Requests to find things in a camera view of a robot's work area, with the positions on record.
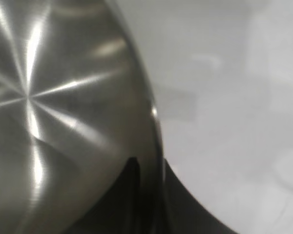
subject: white countertop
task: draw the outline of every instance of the white countertop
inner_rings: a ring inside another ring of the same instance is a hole
[[[118,0],[165,155],[240,234],[293,234],[293,0]]]

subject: white surface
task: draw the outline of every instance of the white surface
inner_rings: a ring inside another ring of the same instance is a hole
[[[293,0],[118,0],[166,157],[241,234],[293,234]]]

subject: metal bowl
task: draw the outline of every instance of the metal bowl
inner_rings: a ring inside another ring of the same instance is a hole
[[[115,15],[104,0],[0,0],[0,234],[60,233],[131,157],[156,196],[156,109]]]

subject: brushed metal surface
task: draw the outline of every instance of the brushed metal surface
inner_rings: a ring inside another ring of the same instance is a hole
[[[0,0],[0,234],[60,233],[130,157],[150,193],[152,102],[103,0]]]

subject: stainless steel pot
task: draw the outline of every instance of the stainless steel pot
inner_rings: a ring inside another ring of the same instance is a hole
[[[157,112],[116,12],[104,0],[0,0],[0,234],[62,232],[131,157],[141,194],[157,196]]]

